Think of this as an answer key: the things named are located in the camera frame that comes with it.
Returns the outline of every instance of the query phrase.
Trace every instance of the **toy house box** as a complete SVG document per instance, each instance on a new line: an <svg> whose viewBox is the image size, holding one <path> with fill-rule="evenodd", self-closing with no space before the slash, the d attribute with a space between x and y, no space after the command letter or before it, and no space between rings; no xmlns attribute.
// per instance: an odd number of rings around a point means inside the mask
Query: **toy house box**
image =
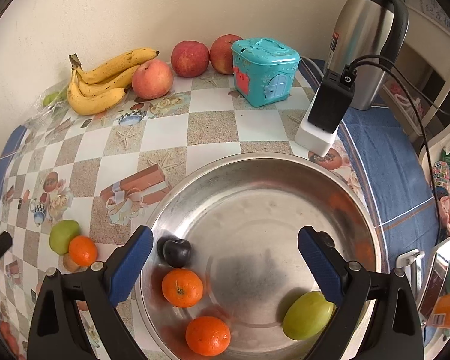
<svg viewBox="0 0 450 360"><path fill-rule="evenodd" d="M237 40L232 45L236 89L254 107L284 100L290 93L299 54L268 38Z"/></svg>

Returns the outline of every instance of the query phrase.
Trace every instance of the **blue gripper pad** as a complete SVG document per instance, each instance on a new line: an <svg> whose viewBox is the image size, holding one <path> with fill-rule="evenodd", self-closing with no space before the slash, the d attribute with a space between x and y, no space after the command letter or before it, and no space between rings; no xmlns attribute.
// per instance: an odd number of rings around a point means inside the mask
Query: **blue gripper pad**
<svg viewBox="0 0 450 360"><path fill-rule="evenodd" d="M113 307L127 300L135 282L154 247L154 235L147 226L140 226L136 231L144 228L137 240L131 245L128 253L123 257L120 266L110 280L108 300Z"/></svg>
<svg viewBox="0 0 450 360"><path fill-rule="evenodd" d="M301 228L298 233L298 249L325 299L340 307L343 301L340 276L315 240L307 232L306 227Z"/></svg>

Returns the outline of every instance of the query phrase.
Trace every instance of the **plum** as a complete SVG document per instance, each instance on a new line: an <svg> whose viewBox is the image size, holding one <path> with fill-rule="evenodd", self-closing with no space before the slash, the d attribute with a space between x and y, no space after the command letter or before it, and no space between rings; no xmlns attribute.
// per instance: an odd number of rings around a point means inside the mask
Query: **plum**
<svg viewBox="0 0 450 360"><path fill-rule="evenodd" d="M191 258L192 245L186 239L168 239L163 243L163 258L174 268L182 268Z"/></svg>

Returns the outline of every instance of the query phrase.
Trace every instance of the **plug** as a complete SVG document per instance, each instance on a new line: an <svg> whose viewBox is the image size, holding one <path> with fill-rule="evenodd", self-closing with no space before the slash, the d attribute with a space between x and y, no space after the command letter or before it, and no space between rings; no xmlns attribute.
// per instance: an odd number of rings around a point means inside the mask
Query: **plug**
<svg viewBox="0 0 450 360"><path fill-rule="evenodd" d="M342 75L340 76L340 83L347 88L351 88L356 79L356 69L351 70L350 65L345 65Z"/></svg>
<svg viewBox="0 0 450 360"><path fill-rule="evenodd" d="M353 100L355 78L355 72L347 68L342 75L328 69L315 95L308 122L327 133L334 133Z"/></svg>

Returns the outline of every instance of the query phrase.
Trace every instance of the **tangerine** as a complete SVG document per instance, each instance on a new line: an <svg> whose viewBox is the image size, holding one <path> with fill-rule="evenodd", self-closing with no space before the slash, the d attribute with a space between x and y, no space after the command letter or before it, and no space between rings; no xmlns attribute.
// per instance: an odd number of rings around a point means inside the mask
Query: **tangerine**
<svg viewBox="0 0 450 360"><path fill-rule="evenodd" d="M96 261L97 255L97 246L84 235L73 238L68 245L68 256L79 266L91 266Z"/></svg>
<svg viewBox="0 0 450 360"><path fill-rule="evenodd" d="M165 299L175 307L192 307L202 299L203 283L196 273L178 268L165 275L162 292Z"/></svg>
<svg viewBox="0 0 450 360"><path fill-rule="evenodd" d="M230 329L218 318L198 317L188 324L185 340L195 353L216 356L230 344Z"/></svg>

